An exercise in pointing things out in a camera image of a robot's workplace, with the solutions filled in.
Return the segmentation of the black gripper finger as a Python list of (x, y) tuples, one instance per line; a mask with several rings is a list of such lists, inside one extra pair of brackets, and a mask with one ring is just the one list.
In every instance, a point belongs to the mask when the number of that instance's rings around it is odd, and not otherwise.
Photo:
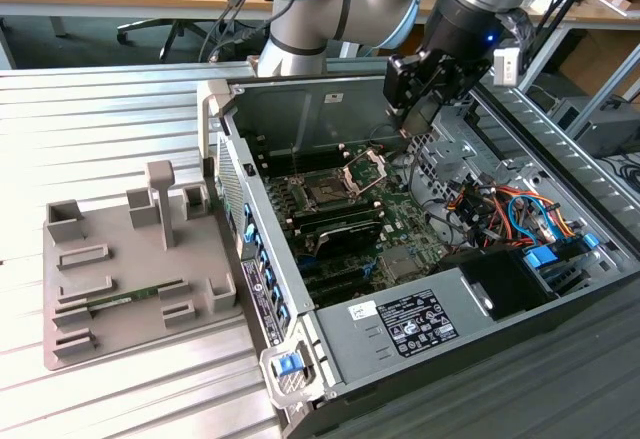
[(439, 104), (445, 106), (467, 95), (488, 71), (488, 60), (458, 61), (453, 57), (445, 57), (439, 66)]
[(409, 111), (420, 98), (434, 88), (440, 63), (439, 51), (392, 55), (387, 61), (384, 97), (391, 114)]

